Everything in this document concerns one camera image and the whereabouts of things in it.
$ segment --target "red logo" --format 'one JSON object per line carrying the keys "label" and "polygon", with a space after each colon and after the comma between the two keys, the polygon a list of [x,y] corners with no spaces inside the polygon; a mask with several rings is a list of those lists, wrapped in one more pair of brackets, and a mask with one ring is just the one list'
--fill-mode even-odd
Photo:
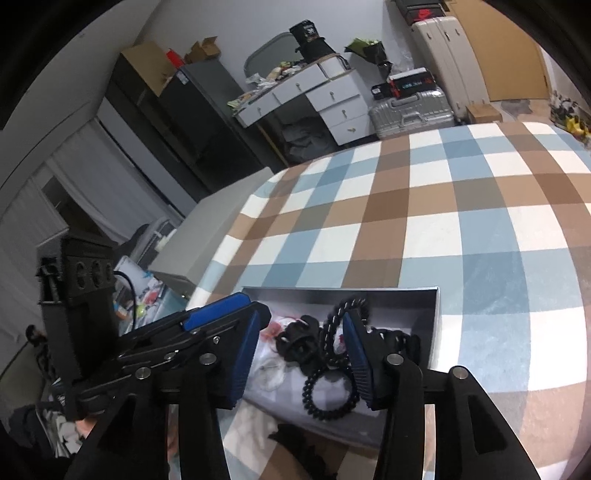
{"label": "red logo", "polygon": [[420,20],[425,20],[427,18],[431,18],[433,12],[430,8],[422,8],[418,11],[418,17]]}

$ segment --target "metal screw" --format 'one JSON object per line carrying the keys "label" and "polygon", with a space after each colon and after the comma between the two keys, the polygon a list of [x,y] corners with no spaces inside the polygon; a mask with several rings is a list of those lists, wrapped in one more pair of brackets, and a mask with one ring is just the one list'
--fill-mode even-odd
{"label": "metal screw", "polygon": [[152,374],[152,371],[148,367],[139,367],[135,371],[135,378],[138,380],[145,380]]}
{"label": "metal screw", "polygon": [[390,365],[402,365],[404,362],[404,357],[397,353],[391,353],[386,357],[386,360]]}
{"label": "metal screw", "polygon": [[460,380],[465,380],[468,378],[468,370],[464,367],[456,367],[452,370],[453,376],[459,378]]}
{"label": "metal screw", "polygon": [[178,353],[178,350],[175,350],[174,352],[167,353],[166,355],[164,355],[164,360],[167,362],[170,362],[177,353]]}
{"label": "metal screw", "polygon": [[202,356],[199,357],[199,362],[202,365],[211,365],[214,364],[217,360],[217,357],[213,353],[204,353]]}

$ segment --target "plaid bedsheet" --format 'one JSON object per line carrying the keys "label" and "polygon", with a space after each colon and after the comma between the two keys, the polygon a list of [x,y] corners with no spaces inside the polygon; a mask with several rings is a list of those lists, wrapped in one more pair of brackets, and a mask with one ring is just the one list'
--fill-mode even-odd
{"label": "plaid bedsheet", "polygon": [[[591,446],[591,157],[538,123],[377,142],[290,168],[253,194],[189,307],[244,286],[441,288],[437,369],[468,367],[543,479]],[[305,478],[242,403],[221,420],[232,478]],[[433,412],[425,478],[433,477]],[[313,443],[340,480],[375,452]]]}

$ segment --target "person's hand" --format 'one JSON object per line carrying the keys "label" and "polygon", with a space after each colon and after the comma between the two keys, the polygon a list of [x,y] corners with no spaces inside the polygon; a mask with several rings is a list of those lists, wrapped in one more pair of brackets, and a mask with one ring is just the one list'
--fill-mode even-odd
{"label": "person's hand", "polygon": [[[84,438],[88,437],[90,431],[96,425],[96,417],[86,417],[84,420],[76,420],[76,430]],[[177,419],[171,421],[166,434],[166,458],[168,461],[178,453],[178,423]]]}
{"label": "person's hand", "polygon": [[96,425],[96,417],[86,417],[84,420],[76,420],[76,430],[84,438],[88,437],[88,434]]}

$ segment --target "gray box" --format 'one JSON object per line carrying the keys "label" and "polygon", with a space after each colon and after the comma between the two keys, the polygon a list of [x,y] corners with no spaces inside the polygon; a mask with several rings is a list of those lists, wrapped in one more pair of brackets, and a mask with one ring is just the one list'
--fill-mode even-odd
{"label": "gray box", "polygon": [[150,265],[154,276],[190,297],[248,197],[272,176],[263,168],[201,200]]}
{"label": "gray box", "polygon": [[[440,292],[437,287],[421,289],[375,288],[306,289],[306,288],[255,288],[242,290],[251,300],[269,307],[272,318],[278,316],[299,318],[312,315],[322,325],[334,305],[350,296],[368,299],[369,325],[377,328],[402,330],[421,338],[422,368],[431,368],[439,354],[441,317]],[[258,354],[253,361],[251,374],[260,361]],[[306,378],[297,365],[287,368],[284,382],[275,391],[261,389],[252,378],[244,399],[273,417],[295,424],[311,432],[348,445],[379,448],[384,430],[386,410],[371,411],[361,400],[357,407],[340,420],[318,421],[304,410],[301,392]],[[314,401],[320,408],[336,408],[348,396],[342,376],[321,379],[314,389]]]}

